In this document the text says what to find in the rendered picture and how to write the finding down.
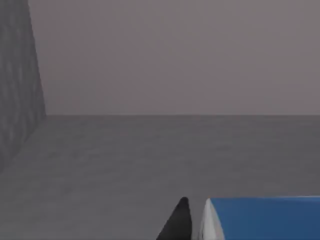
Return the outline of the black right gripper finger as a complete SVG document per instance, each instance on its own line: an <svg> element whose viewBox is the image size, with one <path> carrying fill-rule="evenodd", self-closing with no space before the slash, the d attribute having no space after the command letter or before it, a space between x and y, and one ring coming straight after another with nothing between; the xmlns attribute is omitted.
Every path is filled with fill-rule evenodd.
<svg viewBox="0 0 320 240"><path fill-rule="evenodd" d="M179 200L156 240L192 240L192 216L187 197Z"/></svg>

